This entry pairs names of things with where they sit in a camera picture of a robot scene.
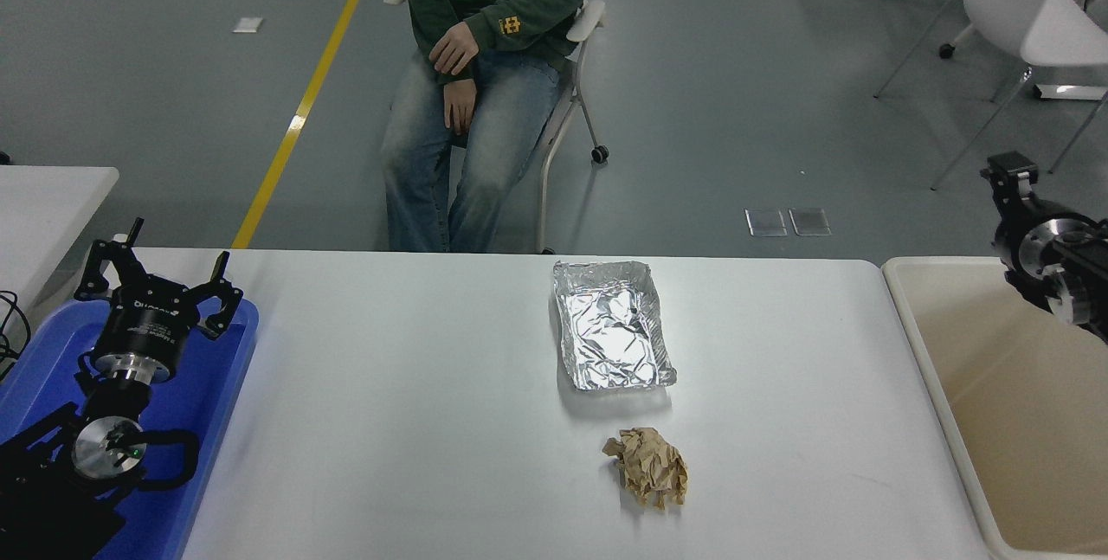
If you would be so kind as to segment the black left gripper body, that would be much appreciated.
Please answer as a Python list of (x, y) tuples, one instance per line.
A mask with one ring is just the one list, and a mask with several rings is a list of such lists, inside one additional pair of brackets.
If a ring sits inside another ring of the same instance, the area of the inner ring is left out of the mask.
[(136, 355), (162, 365), (181, 362), (191, 328), (199, 320), (189, 288), (177, 283), (119, 286), (106, 327), (95, 344), (95, 363)]

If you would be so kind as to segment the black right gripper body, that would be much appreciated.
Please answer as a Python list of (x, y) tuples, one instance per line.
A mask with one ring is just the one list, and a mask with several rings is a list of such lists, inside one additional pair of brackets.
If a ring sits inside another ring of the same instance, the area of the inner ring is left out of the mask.
[(1053, 202), (1039, 196), (997, 196), (993, 201), (1001, 213), (993, 240), (995, 253), (1015, 285), (1042, 289), (1042, 268), (1053, 258)]

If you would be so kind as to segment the person's right hand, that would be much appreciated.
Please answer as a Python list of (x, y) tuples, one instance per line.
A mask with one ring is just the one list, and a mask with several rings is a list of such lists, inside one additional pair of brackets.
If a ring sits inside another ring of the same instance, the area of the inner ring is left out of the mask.
[(442, 89), (444, 123), (455, 135), (470, 130), (476, 106), (476, 83), (474, 79), (451, 81)]

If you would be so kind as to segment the person's left hand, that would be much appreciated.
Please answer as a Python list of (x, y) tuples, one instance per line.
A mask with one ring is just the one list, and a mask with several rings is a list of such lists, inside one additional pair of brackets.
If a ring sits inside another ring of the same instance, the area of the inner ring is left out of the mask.
[(480, 45), (466, 21), (448, 28), (428, 58), (438, 74), (458, 75), (480, 52)]

